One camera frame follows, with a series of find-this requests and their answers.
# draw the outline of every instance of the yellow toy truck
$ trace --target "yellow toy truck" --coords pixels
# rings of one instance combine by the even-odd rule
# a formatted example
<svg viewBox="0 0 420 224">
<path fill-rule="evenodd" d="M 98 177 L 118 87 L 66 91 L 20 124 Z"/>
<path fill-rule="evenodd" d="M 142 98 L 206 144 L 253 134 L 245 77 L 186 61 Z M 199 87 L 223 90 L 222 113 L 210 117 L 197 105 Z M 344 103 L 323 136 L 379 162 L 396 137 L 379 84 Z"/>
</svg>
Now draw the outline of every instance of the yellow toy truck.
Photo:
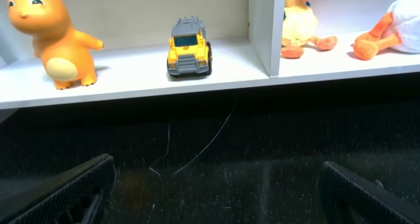
<svg viewBox="0 0 420 224">
<path fill-rule="evenodd" d="M 204 23 L 198 17 L 179 19 L 172 28 L 171 50 L 167 59 L 168 74 L 211 74 L 213 55 L 206 40 Z"/>
</svg>

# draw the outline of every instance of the charmander figurine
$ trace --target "charmander figurine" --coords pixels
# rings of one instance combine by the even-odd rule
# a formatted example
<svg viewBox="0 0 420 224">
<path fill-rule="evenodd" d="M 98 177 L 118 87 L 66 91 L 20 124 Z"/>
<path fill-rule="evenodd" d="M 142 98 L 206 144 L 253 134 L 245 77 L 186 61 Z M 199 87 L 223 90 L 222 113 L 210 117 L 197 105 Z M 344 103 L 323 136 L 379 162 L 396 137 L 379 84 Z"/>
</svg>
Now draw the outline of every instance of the charmander figurine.
<svg viewBox="0 0 420 224">
<path fill-rule="evenodd" d="M 33 48 L 57 89 L 73 81 L 83 86 L 97 81 L 89 49 L 101 50 L 104 42 L 76 30 L 63 0 L 7 0 L 12 25 L 33 36 Z"/>
<path fill-rule="evenodd" d="M 375 27 L 357 37 L 357 57 L 370 60 L 383 49 L 420 53 L 420 0 L 397 0 Z"/>
<path fill-rule="evenodd" d="M 309 42 L 324 51 L 332 50 L 337 44 L 337 37 L 322 39 L 316 36 L 318 19 L 309 1 L 285 0 L 282 56 L 286 58 L 300 58 L 304 53 L 302 46 Z"/>
</svg>

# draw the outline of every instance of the gray truck roof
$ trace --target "gray truck roof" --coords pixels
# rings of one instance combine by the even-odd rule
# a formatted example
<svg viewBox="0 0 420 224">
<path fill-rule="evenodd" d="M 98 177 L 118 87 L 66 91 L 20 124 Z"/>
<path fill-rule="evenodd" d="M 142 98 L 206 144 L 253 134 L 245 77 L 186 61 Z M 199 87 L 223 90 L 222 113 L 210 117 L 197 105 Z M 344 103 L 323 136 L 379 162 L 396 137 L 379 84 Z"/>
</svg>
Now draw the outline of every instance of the gray truck roof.
<svg viewBox="0 0 420 224">
<path fill-rule="evenodd" d="M 172 28 L 172 37 L 196 35 L 204 29 L 204 22 L 197 16 L 191 18 L 179 18 L 177 24 Z"/>
</svg>

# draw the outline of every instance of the ribbed black pad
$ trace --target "ribbed black pad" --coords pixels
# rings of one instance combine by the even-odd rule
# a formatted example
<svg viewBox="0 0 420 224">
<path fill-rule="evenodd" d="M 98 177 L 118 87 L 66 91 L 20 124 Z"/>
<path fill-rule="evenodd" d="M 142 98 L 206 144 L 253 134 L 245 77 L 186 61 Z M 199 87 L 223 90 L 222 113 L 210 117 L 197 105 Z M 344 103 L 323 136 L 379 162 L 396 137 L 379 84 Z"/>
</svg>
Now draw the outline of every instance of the ribbed black pad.
<svg viewBox="0 0 420 224">
<path fill-rule="evenodd" d="M 103 154 L 2 201 L 0 223 L 80 223 L 93 198 L 100 202 L 89 223 L 100 223 L 115 179 L 114 159 Z"/>
<path fill-rule="evenodd" d="M 325 162 L 318 180 L 328 223 L 355 223 L 351 210 L 371 224 L 420 223 L 420 208 L 355 173 Z"/>
</svg>

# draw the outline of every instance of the shelf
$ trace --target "shelf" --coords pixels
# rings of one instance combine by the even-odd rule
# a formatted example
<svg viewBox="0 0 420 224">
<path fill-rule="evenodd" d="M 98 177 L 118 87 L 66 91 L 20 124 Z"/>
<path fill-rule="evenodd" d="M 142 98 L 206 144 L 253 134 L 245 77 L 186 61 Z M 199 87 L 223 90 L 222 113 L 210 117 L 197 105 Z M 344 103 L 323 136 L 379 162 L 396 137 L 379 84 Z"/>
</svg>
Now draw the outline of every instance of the shelf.
<svg viewBox="0 0 420 224">
<path fill-rule="evenodd" d="M 420 55 L 387 49 L 369 61 L 360 60 L 353 53 L 354 40 L 365 32 L 336 35 L 339 42 L 332 51 L 319 52 L 313 45 L 305 47 L 300 59 L 280 59 L 279 77 L 293 83 L 331 79 L 382 76 L 420 71 Z"/>
<path fill-rule="evenodd" d="M 168 46 L 95 52 L 98 82 L 77 82 L 59 91 L 39 60 L 15 62 L 0 69 L 0 109 L 170 95 L 255 87 L 268 80 L 250 42 L 212 41 L 213 73 L 207 77 L 173 79 L 166 69 Z"/>
</svg>

